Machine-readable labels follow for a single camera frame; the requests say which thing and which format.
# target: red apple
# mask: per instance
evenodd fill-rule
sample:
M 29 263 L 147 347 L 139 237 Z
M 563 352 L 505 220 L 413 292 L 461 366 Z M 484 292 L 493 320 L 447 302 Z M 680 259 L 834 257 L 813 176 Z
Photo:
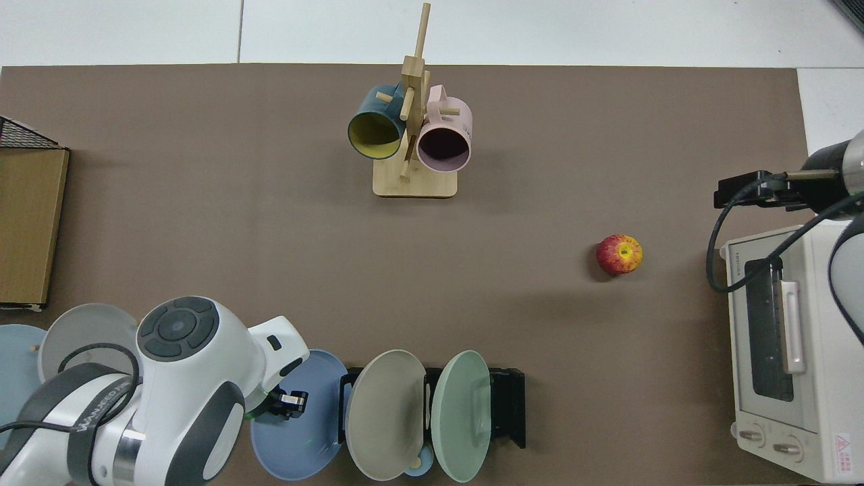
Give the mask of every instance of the red apple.
M 630 273 L 642 263 L 642 246 L 626 234 L 613 234 L 597 246 L 597 263 L 611 275 Z

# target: wooden base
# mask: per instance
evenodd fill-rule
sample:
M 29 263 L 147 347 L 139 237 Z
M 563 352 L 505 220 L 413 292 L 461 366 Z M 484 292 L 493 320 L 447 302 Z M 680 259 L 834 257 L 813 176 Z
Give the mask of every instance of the wooden base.
M 453 197 L 457 189 L 455 172 L 435 172 L 412 157 L 403 176 L 408 146 L 406 133 L 393 157 L 373 162 L 372 192 L 381 197 Z

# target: brown table surface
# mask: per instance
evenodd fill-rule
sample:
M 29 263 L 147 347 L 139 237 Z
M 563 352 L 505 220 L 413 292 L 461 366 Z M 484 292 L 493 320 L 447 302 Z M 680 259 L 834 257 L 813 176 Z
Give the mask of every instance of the brown table surface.
M 346 125 L 397 66 L 6 67 L 0 112 L 70 147 L 46 328 L 88 302 L 136 317 L 204 295 L 247 325 L 284 314 L 363 366 L 477 349 L 527 376 L 528 448 L 474 484 L 806 481 L 741 451 L 727 304 L 703 258 L 719 179 L 797 169 L 795 71 L 432 67 L 474 114 L 448 200 L 381 199 Z M 804 221 L 743 208 L 721 241 Z M 594 246 L 628 233 L 633 274 Z M 280 484 L 248 425 L 214 484 Z M 367 480 L 346 450 L 309 484 Z M 436 466 L 420 479 L 444 484 Z

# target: oven knob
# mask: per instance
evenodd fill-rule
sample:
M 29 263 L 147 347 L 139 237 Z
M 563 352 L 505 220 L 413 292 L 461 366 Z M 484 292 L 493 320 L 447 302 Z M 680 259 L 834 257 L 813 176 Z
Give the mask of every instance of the oven knob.
M 733 435 L 736 438 L 743 438 L 744 440 L 748 440 L 753 442 L 757 447 L 765 447 L 765 432 L 762 430 L 758 424 L 747 424 L 745 430 L 737 430 L 738 427 L 735 427 L 735 430 L 738 433 L 734 433 Z
M 759 442 L 762 440 L 762 434 L 755 431 L 739 431 L 738 437 L 752 440 L 753 442 Z
M 796 463 L 800 463 L 804 460 L 804 451 L 802 450 L 801 442 L 799 442 L 797 438 L 791 435 L 786 436 L 784 443 L 775 444 L 774 450 L 776 452 L 789 456 Z

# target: oven window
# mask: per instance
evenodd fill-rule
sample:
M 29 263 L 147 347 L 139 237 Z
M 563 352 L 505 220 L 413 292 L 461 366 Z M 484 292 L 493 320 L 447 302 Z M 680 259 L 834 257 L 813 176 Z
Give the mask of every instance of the oven window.
M 744 264 L 749 273 L 763 260 Z M 781 312 L 778 287 L 783 277 L 783 261 L 771 264 L 746 285 L 747 321 L 750 326 L 750 368 L 753 371 L 753 391 L 775 400 L 792 401 L 792 375 L 783 370 L 783 350 L 780 340 Z

